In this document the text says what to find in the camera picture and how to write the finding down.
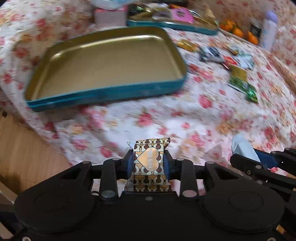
patterned snack wrapper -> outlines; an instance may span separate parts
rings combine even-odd
[[[133,148],[133,172],[127,180],[125,191],[172,191],[169,180],[165,177],[163,152],[170,143],[170,138],[146,139],[128,142]]]

heart-shaped label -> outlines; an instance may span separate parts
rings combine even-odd
[[[148,147],[137,160],[150,172],[155,171],[158,168],[158,150],[155,147]]]

wooden floor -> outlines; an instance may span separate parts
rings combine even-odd
[[[70,167],[36,132],[0,115],[0,181],[19,192]]]

orange fruit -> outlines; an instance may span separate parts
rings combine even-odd
[[[248,32],[248,41],[252,44],[258,45],[258,39],[250,31]]]
[[[219,27],[227,32],[230,32],[234,28],[235,23],[230,20],[220,22]]]
[[[243,38],[244,37],[244,34],[243,32],[238,29],[237,27],[235,27],[233,30],[232,30],[232,33],[240,38]]]

bolt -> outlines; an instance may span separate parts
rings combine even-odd
[[[194,190],[185,190],[182,192],[182,195],[184,197],[195,197],[195,196],[197,196],[197,192]]]
[[[111,197],[115,197],[116,193],[112,190],[105,190],[105,191],[102,191],[102,197],[105,197],[105,198],[111,198]]]

